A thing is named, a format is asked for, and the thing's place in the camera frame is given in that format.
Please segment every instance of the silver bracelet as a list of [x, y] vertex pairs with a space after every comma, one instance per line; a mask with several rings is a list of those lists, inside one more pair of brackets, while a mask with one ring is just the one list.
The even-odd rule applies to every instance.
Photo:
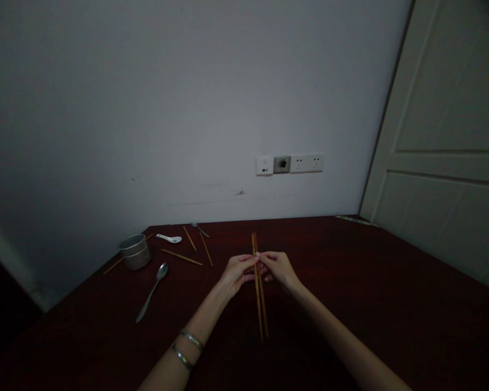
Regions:
[[193, 365], [189, 363], [185, 356], [183, 356], [183, 354], [181, 354], [181, 352], [175, 347], [175, 342], [172, 343], [172, 346], [170, 348], [178, 355], [179, 359], [188, 370], [191, 370], [193, 368]]
[[197, 346], [197, 348], [200, 350], [200, 351], [203, 351], [203, 344], [201, 343], [201, 341], [199, 339], [197, 339], [196, 337], [194, 337], [192, 334], [190, 334], [188, 331], [186, 331], [185, 329], [181, 329], [179, 330], [179, 333], [182, 335], [182, 336], [185, 336], [187, 337], [195, 346]]

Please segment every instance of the wooden table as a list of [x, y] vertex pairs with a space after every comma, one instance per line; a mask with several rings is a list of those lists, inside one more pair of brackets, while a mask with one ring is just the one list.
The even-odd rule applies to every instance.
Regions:
[[[0, 355], [0, 390], [136, 389], [221, 276], [228, 258], [285, 251], [300, 280], [414, 389], [489, 389], [489, 288], [380, 228], [334, 217], [202, 224], [148, 244], [138, 272], [114, 257]], [[183, 236], [181, 225], [146, 231]], [[194, 258], [197, 266], [159, 251]], [[170, 265], [136, 316], [159, 265]], [[344, 366], [277, 282], [265, 284], [270, 339], [259, 340], [255, 287], [221, 316], [188, 389], [355, 389]]]

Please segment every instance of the chopsticks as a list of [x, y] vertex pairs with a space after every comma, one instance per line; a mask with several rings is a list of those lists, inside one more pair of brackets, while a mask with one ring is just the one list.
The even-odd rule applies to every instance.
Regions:
[[[259, 251], [258, 246], [257, 246], [257, 234], [254, 232], [254, 243], [255, 243], [255, 254]], [[261, 293], [261, 304], [262, 304], [262, 319], [265, 322], [265, 334], [266, 338], [269, 338], [268, 335], [268, 322], [266, 320], [266, 306], [265, 306], [265, 292], [262, 290], [262, 276], [261, 276], [261, 269], [259, 269], [258, 272], [258, 277], [259, 277], [259, 292]]]
[[192, 241], [192, 238], [190, 237], [188, 231], [186, 230], [185, 226], [183, 225], [183, 229], [185, 230], [185, 233], [186, 233], [186, 236], [189, 238], [189, 241], [190, 241], [190, 244], [192, 245], [192, 247], [194, 247], [194, 251], [197, 251], [197, 248], [196, 246], [194, 246], [194, 242]]
[[190, 259], [190, 258], [184, 257], [183, 255], [179, 255], [179, 254], [173, 253], [173, 252], [168, 251], [168, 250], [165, 250], [165, 249], [161, 249], [161, 251], [164, 251], [164, 252], [166, 252], [166, 253], [168, 253], [168, 254], [170, 254], [170, 255], [174, 255], [174, 256], [176, 256], [176, 257], [178, 257], [178, 258], [184, 259], [185, 261], [189, 261], [189, 262], [192, 262], [192, 263], [195, 263], [195, 264], [198, 264], [198, 265], [203, 266], [203, 264], [202, 264], [202, 263], [199, 263], [199, 262], [194, 261], [194, 260], [192, 260], [192, 259]]
[[[259, 251], [257, 246], [257, 234], [255, 232], [252, 234], [252, 251], [254, 256]], [[264, 340], [262, 337], [262, 321], [264, 321], [265, 323], [266, 338], [269, 338], [269, 334], [268, 334], [268, 321], [266, 320], [265, 292], [262, 289], [261, 269], [257, 267], [257, 263], [254, 265], [254, 275], [255, 275], [255, 295], [257, 296], [257, 315], [259, 317], [259, 332], [261, 334], [261, 343], [263, 343]]]
[[[252, 253], [255, 256], [255, 232], [252, 234]], [[261, 334], [261, 343], [264, 343], [262, 338], [262, 321], [261, 321], [261, 299], [259, 296], [259, 282], [257, 280], [257, 263], [254, 265], [254, 275], [255, 275], [255, 296], [257, 297], [257, 316], [259, 317], [259, 332]]]
[[203, 244], [205, 246], [206, 254], [208, 255], [208, 260], [210, 261], [210, 264], [212, 267], [214, 267], [214, 264], [212, 263], [212, 258], [210, 258], [210, 253], [208, 252], [208, 247], [206, 246], [205, 239], [203, 238], [203, 234], [200, 232], [199, 236], [201, 237], [201, 240], [203, 241]]
[[[147, 236], [145, 238], [145, 240], [147, 241], [151, 236], [152, 236], [152, 234], [150, 234], [149, 236]], [[116, 266], [118, 266], [118, 263], [120, 263], [121, 261], [123, 261], [123, 258], [118, 259], [115, 264], [113, 264], [110, 268], [108, 268], [106, 271], [103, 272], [103, 275], [107, 274], [112, 269], [114, 269]]]

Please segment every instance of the metal spoon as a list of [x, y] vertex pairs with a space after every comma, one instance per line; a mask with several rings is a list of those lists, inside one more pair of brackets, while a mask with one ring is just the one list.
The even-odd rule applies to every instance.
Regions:
[[154, 288], [152, 288], [150, 295], [148, 295], [147, 301], [145, 301], [145, 304], [143, 304], [143, 308], [141, 309], [140, 314], [136, 318], [136, 324], [138, 324], [140, 320], [143, 319], [145, 312], [147, 312], [148, 304], [151, 301], [152, 294], [156, 290], [156, 286], [158, 286], [158, 282], [160, 282], [163, 279], [163, 277], [167, 275], [167, 273], [168, 273], [168, 264], [165, 262], [159, 267], [158, 275], [156, 276], [158, 280], [154, 284]]
[[197, 228], [199, 231], [201, 231], [201, 233], [202, 233], [204, 236], [206, 236], [206, 237], [210, 237], [210, 236], [208, 236], [208, 235], [206, 234], [206, 232], [205, 232], [205, 231], [203, 231], [201, 228], [199, 228], [199, 227], [197, 226], [197, 223], [190, 223], [190, 225], [192, 225], [194, 228]]
[[181, 236], [168, 237], [168, 236], [160, 235], [160, 234], [157, 234], [156, 236], [160, 237], [161, 239], [165, 239], [166, 241], [169, 241], [171, 243], [179, 243], [179, 242], [181, 242], [181, 240], [183, 240], [183, 238]]

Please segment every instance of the white door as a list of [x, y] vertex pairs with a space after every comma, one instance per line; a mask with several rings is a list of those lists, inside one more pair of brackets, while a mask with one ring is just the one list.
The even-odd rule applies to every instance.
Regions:
[[489, 285], [489, 1], [416, 0], [360, 215]]

